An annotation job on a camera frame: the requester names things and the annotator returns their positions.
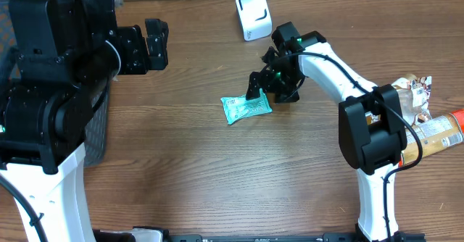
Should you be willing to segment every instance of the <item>white plastic object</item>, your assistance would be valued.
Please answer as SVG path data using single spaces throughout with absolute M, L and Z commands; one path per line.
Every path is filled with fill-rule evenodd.
M 378 168 L 373 175 L 367 175 L 361 169 L 356 170 L 361 211 L 357 224 L 369 241 L 383 241 L 388 238 L 384 219 L 384 178 L 388 172 L 397 168 L 398 164 L 389 164 Z M 394 217 L 395 175 L 390 176 L 389 184 L 386 186 L 390 235 L 398 231 Z
M 245 41 L 270 35 L 273 23 L 266 0 L 235 0 Z
M 372 91 L 376 86 L 345 64 L 332 50 L 329 43 L 315 43 L 308 46 L 305 52 L 327 55 L 337 61 L 365 90 Z M 345 101 L 348 96 L 358 97 L 364 93 L 357 88 L 348 78 L 331 62 L 320 57 L 299 56 L 299 68 L 303 75 L 313 79 L 330 97 L 338 104 Z M 384 177 L 398 168 L 389 164 L 378 168 L 373 175 L 367 175 L 362 170 L 357 170 L 357 179 L 360 190 L 360 218 L 358 225 L 362 233 L 369 241 L 382 241 L 388 236 L 384 219 Z M 394 177 L 390 176 L 387 186 L 387 206 L 389 216 L 390 233 L 398 231 L 398 224 L 394 216 Z
M 372 91 L 376 86 L 345 64 L 332 50 L 329 43 L 315 43 L 308 46 L 305 52 L 327 55 L 337 61 L 365 90 Z M 299 56 L 299 68 L 303 75 L 313 79 L 336 104 L 344 101 L 348 96 L 364 95 L 358 88 L 354 88 L 348 78 L 331 62 L 320 57 Z
M 130 233 L 136 242 L 162 242 L 162 233 L 159 230 L 148 230 L 145 228 L 134 228 L 129 231 L 104 231 L 108 233 Z
M 41 166 L 7 164 L 0 170 L 23 194 L 37 215 L 43 213 L 41 224 L 49 242 L 95 242 L 83 183 L 83 163 L 86 156 L 81 144 L 59 166 L 58 173 L 47 175 Z M 29 242 L 39 242 L 30 218 L 17 203 Z

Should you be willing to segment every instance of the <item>black bracket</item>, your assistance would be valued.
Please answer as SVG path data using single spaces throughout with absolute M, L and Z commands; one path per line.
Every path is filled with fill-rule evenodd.
M 424 234 L 396 232 L 394 242 L 426 242 Z M 325 233 L 324 235 L 267 235 L 267 236 L 223 236 L 172 235 L 169 242 L 370 242 L 356 233 Z
M 147 19 L 145 26 L 148 50 L 138 25 L 117 29 L 123 48 L 123 64 L 125 64 L 121 67 L 120 75 L 145 75 L 149 70 L 166 68 L 169 35 L 167 23 L 158 19 Z
M 402 116 L 397 91 L 391 85 L 374 88 L 361 97 L 350 96 L 339 104 L 339 145 L 349 166 L 372 175 L 376 169 L 396 164 L 406 149 L 405 126 L 392 112 L 374 98 Z M 380 115 L 380 120 L 368 125 L 365 113 Z
M 356 228 L 356 233 L 352 234 L 340 234 L 340 235 L 350 235 L 349 238 L 352 238 L 352 240 L 346 240 L 346 241 L 356 241 L 356 242 L 371 242 L 369 239 L 367 239 L 364 235 L 364 233 L 361 231 L 360 227 L 358 224 L 355 226 Z M 324 238 L 326 235 L 332 235 L 330 239 L 327 241 L 324 240 L 324 242 L 332 242 L 332 241 L 344 241 L 341 239 L 336 239 L 335 235 L 338 235 L 336 233 L 329 233 L 329 234 L 324 234 Z M 383 239 L 382 241 L 372 241 L 372 242 L 426 242 L 426 235 L 425 234 L 407 234 L 404 232 L 397 231 L 393 234 L 391 237 L 391 240 L 388 238 Z
M 316 31 L 301 36 L 291 22 L 278 26 L 271 37 L 277 50 L 270 47 L 261 58 L 269 69 L 252 72 L 249 76 L 246 99 L 258 98 L 262 88 L 265 93 L 275 93 L 277 104 L 296 102 L 305 76 L 299 70 L 298 57 L 284 57 L 303 52 L 315 43 L 325 43 L 326 39 Z

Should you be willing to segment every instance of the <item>plastic packet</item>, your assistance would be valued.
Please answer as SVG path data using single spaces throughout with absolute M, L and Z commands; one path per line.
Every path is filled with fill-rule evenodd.
M 403 118 L 411 125 L 419 125 L 432 116 L 428 110 L 428 100 L 431 94 L 432 77 L 416 78 L 406 75 L 396 80 L 392 85 L 397 89 Z
M 247 101 L 245 95 L 240 97 L 223 97 L 220 100 L 223 103 L 225 117 L 229 125 L 243 118 L 267 114 L 273 111 L 262 89 L 260 89 L 260 97 L 253 100 Z

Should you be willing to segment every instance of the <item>green snack packet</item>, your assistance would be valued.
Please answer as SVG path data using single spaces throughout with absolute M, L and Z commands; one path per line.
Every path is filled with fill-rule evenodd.
M 247 101 L 245 95 L 240 97 L 223 97 L 220 100 L 223 103 L 225 116 L 229 125 L 243 118 L 273 111 L 262 89 L 260 89 L 260 97 L 253 100 Z

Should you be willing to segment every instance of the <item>wooden table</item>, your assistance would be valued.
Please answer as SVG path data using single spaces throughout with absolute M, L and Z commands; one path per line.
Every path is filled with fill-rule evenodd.
M 268 0 L 274 27 L 321 32 L 379 85 L 432 75 L 431 112 L 464 107 L 464 0 Z M 113 83 L 105 160 L 85 171 L 94 228 L 133 225 L 203 235 L 354 230 L 355 171 L 337 141 L 337 106 L 311 80 L 295 104 L 227 126 L 220 98 L 240 96 L 270 38 L 244 43 L 234 0 L 126 4 L 119 25 L 169 23 L 169 66 Z M 398 174 L 401 230 L 462 241 L 464 146 Z M 0 240 L 24 241 L 0 191 Z

